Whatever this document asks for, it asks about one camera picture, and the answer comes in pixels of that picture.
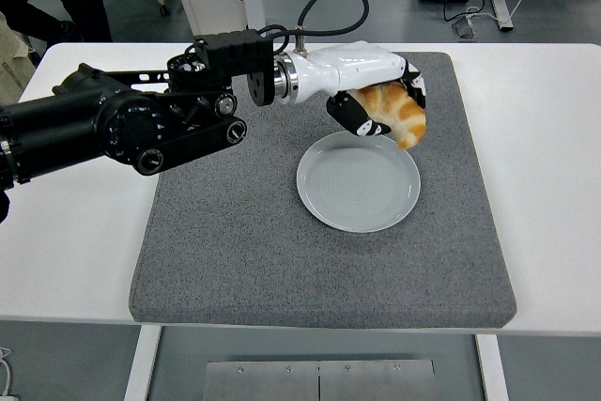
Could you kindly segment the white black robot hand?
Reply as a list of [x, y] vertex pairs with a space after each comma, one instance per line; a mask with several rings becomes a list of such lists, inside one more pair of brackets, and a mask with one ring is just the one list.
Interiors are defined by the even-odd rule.
[[365, 41], [275, 59], [276, 97], [298, 104], [318, 92], [327, 112], [357, 136], [391, 133], [401, 149], [415, 147], [426, 132], [424, 78], [406, 58]]

